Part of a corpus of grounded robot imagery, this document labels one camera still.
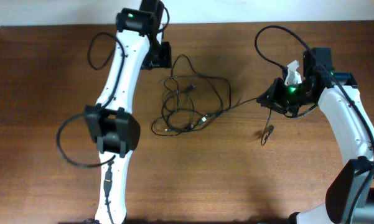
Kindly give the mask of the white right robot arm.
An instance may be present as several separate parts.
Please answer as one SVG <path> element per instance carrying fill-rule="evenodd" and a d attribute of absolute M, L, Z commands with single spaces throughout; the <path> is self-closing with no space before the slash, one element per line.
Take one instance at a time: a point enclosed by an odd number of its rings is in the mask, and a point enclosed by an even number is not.
<path fill-rule="evenodd" d="M 327 189 L 325 202 L 306 212 L 295 212 L 289 223 L 374 223 L 374 127 L 367 116 L 358 85 L 348 72 L 336 72 L 329 48 L 303 54 L 256 100 L 261 106 L 298 118 L 309 105 L 325 114 L 342 155 L 343 169 Z"/>

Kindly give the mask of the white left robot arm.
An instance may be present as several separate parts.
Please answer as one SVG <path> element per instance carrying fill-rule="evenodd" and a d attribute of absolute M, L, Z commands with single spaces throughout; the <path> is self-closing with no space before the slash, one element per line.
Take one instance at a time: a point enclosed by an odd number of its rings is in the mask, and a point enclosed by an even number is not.
<path fill-rule="evenodd" d="M 133 96 L 141 70 L 171 67 L 171 46 L 163 41 L 160 0 L 142 1 L 139 9 L 116 15 L 116 42 L 108 79 L 95 105 L 86 106 L 85 121 L 96 144 L 101 169 L 98 208 L 92 223 L 124 223 L 128 166 L 141 127 L 133 117 Z"/>

